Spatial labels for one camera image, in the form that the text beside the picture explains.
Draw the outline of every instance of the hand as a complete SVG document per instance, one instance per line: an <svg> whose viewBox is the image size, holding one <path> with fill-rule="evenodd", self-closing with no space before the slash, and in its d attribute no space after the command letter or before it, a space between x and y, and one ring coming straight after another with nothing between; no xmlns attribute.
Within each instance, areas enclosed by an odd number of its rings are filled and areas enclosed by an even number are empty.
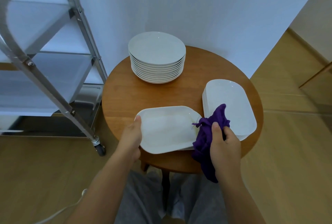
<svg viewBox="0 0 332 224"><path fill-rule="evenodd" d="M141 123L141 117L136 116L134 123L123 130L117 147L118 152L121 152L124 155L131 155L133 161L139 159L141 155L141 151L139 150L139 145L142 141Z"/></svg>
<svg viewBox="0 0 332 224"><path fill-rule="evenodd" d="M241 143L227 126L223 128L226 140L222 139L222 130L217 122L212 124L212 143L210 156L218 181L224 185L241 183Z"/></svg>

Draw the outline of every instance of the white wall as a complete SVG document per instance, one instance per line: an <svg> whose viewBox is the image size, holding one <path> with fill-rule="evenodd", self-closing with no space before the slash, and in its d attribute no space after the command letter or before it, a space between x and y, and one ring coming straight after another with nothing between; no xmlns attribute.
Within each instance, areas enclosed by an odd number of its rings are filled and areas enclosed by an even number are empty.
<svg viewBox="0 0 332 224"><path fill-rule="evenodd" d="M306 1L81 0L81 4L108 72L128 56L131 37L162 31L225 57L251 77Z"/></svg>
<svg viewBox="0 0 332 224"><path fill-rule="evenodd" d="M308 0L290 27L332 61L332 0Z"/></svg>

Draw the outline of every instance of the person's left hand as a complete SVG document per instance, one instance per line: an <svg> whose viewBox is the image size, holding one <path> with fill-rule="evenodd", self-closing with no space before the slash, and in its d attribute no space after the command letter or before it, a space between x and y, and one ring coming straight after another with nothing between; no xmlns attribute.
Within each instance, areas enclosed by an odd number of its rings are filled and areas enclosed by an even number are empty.
<svg viewBox="0 0 332 224"><path fill-rule="evenodd" d="M123 130L117 147L119 152L125 155L132 155L134 161L139 159L141 155L141 151L139 150L139 145L142 141L141 123L141 117L136 116L134 123L125 127Z"/></svg>

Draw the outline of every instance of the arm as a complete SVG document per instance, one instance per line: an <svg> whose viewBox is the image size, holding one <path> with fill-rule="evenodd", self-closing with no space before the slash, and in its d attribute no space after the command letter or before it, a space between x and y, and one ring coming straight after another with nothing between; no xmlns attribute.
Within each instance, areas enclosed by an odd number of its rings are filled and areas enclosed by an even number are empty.
<svg viewBox="0 0 332 224"><path fill-rule="evenodd" d="M124 129L117 149L92 181L67 224L114 223L130 168L140 156L141 140L141 118L137 116Z"/></svg>
<svg viewBox="0 0 332 224"><path fill-rule="evenodd" d="M228 221L230 224L265 224L241 177L241 143L230 128L225 126L223 130L225 141L218 123L213 123L210 155L224 195Z"/></svg>

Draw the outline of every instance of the grey pants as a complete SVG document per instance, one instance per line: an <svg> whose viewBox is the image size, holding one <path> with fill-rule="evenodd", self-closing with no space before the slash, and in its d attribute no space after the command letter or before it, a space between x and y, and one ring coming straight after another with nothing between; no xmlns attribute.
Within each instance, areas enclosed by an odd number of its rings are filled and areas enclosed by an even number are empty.
<svg viewBox="0 0 332 224"><path fill-rule="evenodd" d="M157 224L166 213L188 224L227 223L219 185L204 175L175 174L164 209L161 178L155 172L130 172L115 223Z"/></svg>

